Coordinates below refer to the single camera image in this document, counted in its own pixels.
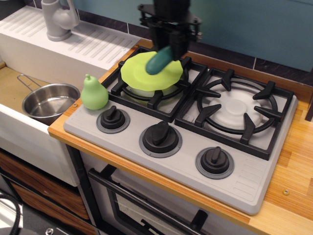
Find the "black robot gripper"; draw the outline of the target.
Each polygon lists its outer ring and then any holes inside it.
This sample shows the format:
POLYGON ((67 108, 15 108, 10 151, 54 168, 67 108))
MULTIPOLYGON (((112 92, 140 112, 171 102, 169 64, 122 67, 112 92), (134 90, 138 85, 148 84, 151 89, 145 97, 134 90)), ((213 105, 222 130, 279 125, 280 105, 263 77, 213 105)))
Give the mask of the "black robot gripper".
POLYGON ((170 45, 173 60, 178 60, 188 51, 190 41, 201 39, 199 31, 202 20, 190 12, 189 0, 154 0, 152 4, 140 4, 137 9, 141 12, 141 24, 147 26, 147 20, 152 17, 157 22, 172 25, 174 27, 185 26, 185 30, 173 30, 168 32, 157 25, 149 26, 149 33, 155 51, 170 45))

